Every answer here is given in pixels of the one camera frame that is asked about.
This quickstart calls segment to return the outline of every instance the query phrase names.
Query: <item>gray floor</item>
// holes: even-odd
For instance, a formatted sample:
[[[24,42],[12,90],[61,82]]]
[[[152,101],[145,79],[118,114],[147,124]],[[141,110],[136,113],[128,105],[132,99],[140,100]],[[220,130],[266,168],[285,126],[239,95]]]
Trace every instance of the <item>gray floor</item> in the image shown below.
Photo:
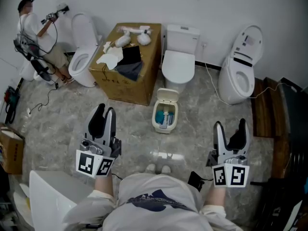
[[[219,72],[209,70],[217,86]],[[126,177],[142,172],[149,163],[158,170],[169,165],[173,176],[187,182],[190,172],[211,179],[211,169],[205,167],[207,155],[213,147],[213,125],[220,121],[229,138],[243,117],[252,129],[251,102],[227,106],[215,94],[210,78],[203,67],[196,67],[193,80],[179,99],[179,118],[170,135],[156,133],[151,117],[156,91],[163,87],[159,71],[150,106],[109,100],[99,87],[85,88],[78,83],[62,87],[50,94],[50,103],[40,112],[27,117],[26,109],[37,103],[46,103],[51,86],[44,82],[25,82],[13,127],[26,138],[22,181],[28,182],[29,172],[35,170],[62,170],[82,182],[93,185],[93,179],[75,172],[75,153],[82,138],[84,121],[99,103],[112,106],[117,116],[116,136],[122,140],[122,156],[113,172]],[[273,152],[271,139],[251,139],[248,152],[249,181],[267,181],[270,176]],[[114,178],[115,191],[119,180]],[[210,186],[207,182],[201,191],[203,198]],[[260,196],[260,187],[247,185],[244,189],[228,189],[227,218],[244,226],[251,226]]]

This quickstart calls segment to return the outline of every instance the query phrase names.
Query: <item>man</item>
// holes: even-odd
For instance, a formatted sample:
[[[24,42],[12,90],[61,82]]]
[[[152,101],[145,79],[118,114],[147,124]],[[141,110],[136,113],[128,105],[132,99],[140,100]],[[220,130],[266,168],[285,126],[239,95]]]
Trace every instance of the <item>man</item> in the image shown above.
[[[155,175],[155,165],[120,183],[116,203],[111,173],[95,180],[94,191],[63,219],[65,231],[242,231],[227,220],[225,188],[213,185],[205,203],[196,188],[173,178],[168,166]]]
[[[43,25],[36,14],[32,13],[32,2],[34,0],[22,0],[18,5],[19,22],[17,31],[26,35],[29,39],[36,41],[40,47],[39,54],[47,63],[52,64],[51,72],[59,77],[63,84],[74,81],[68,72],[69,62],[61,47],[48,33],[49,26],[56,21],[51,18]]]

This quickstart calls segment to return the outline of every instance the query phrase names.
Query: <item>forearm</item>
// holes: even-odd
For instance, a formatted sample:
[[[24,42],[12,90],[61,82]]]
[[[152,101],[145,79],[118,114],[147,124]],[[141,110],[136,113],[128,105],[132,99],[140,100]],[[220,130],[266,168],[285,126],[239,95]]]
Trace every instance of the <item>forearm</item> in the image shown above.
[[[214,187],[214,184],[212,183],[212,186],[206,196],[205,205],[225,206],[225,199],[226,199],[226,188]]]
[[[42,37],[44,35],[44,33],[47,31],[47,29],[49,28],[49,26],[51,25],[51,23],[52,23],[52,21],[48,20],[46,25],[38,32],[37,36]]]
[[[111,170],[109,171],[109,174],[107,177],[101,177],[101,178],[98,177],[95,179],[94,189],[100,192],[103,192],[103,193],[107,193],[111,196],[114,195]]]

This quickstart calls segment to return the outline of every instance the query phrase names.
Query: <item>black cap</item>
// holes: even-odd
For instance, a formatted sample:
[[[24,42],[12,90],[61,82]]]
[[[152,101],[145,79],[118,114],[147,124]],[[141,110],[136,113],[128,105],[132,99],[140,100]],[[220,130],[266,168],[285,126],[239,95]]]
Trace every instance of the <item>black cap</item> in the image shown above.
[[[23,7],[26,5],[27,2],[33,2],[34,0],[21,0],[21,2],[18,5],[18,12],[20,12]]]

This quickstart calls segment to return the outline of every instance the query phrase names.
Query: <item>brown cardboard box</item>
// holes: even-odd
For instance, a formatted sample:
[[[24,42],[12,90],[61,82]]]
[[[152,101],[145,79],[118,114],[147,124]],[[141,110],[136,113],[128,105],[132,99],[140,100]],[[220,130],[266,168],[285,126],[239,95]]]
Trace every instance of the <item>brown cardboard box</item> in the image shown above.
[[[0,123],[0,147],[2,165],[8,174],[23,172],[24,138],[14,129]]]
[[[106,41],[114,42],[119,37],[123,36],[122,32],[117,32],[118,26],[130,26],[139,28],[141,25],[150,26],[152,31],[151,43],[142,46],[137,42],[137,35],[130,34],[131,42],[139,45],[141,52],[141,60],[143,67],[137,81],[132,81],[115,70],[109,70],[104,63],[96,64],[96,61],[104,54],[103,42],[94,56],[90,71],[94,76],[97,84],[104,90],[110,99],[125,101],[129,103],[137,103],[149,105],[157,77],[157,71],[161,58],[161,24],[151,23],[118,23],[109,34]]]

